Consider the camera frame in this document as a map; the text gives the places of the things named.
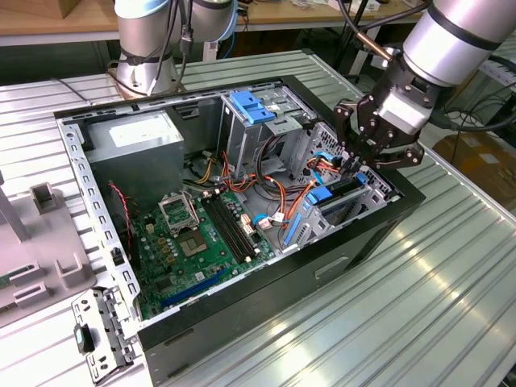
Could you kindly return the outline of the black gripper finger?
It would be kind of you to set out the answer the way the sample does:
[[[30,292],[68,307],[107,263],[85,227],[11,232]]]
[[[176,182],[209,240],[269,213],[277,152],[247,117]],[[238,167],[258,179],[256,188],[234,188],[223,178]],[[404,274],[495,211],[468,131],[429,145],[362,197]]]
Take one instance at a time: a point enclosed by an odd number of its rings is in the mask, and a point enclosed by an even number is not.
[[[354,146],[352,156],[356,158],[352,165],[352,173],[362,168],[374,170],[403,169],[419,165],[424,156],[424,149],[419,144],[409,144],[392,150],[390,146],[378,147]]]
[[[356,161],[356,158],[360,157],[363,151],[360,136],[352,130],[353,113],[352,101],[346,98],[341,99],[333,110],[337,140],[348,154],[348,158],[341,164],[339,170],[342,176],[352,175],[361,166],[361,162]]]

